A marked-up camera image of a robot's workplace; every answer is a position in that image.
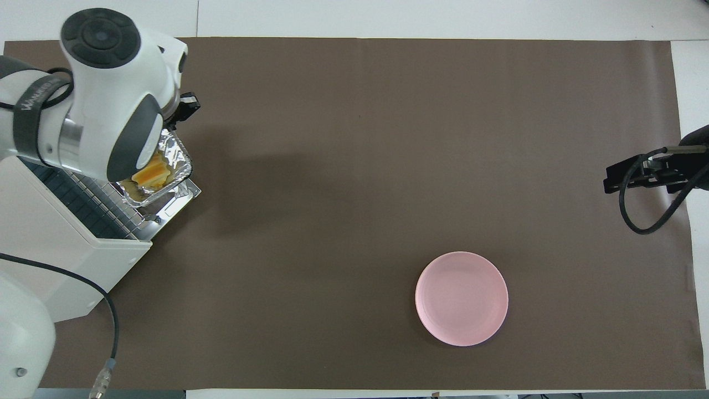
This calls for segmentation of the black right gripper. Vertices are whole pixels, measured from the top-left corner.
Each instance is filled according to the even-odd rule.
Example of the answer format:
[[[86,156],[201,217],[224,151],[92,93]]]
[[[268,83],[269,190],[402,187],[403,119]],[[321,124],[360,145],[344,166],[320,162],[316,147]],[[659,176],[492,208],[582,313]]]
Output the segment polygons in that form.
[[[606,195],[619,192],[629,173],[626,188],[667,186],[668,194],[681,192],[689,181],[686,172],[689,154],[645,154],[628,157],[605,168],[603,190]]]

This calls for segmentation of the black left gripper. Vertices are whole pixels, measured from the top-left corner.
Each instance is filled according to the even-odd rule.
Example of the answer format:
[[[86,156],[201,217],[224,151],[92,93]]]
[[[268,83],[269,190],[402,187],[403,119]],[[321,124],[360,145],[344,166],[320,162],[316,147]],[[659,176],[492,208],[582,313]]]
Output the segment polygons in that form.
[[[181,94],[175,110],[166,119],[166,127],[175,128],[177,124],[187,121],[200,108],[201,104],[198,101],[197,94]]]

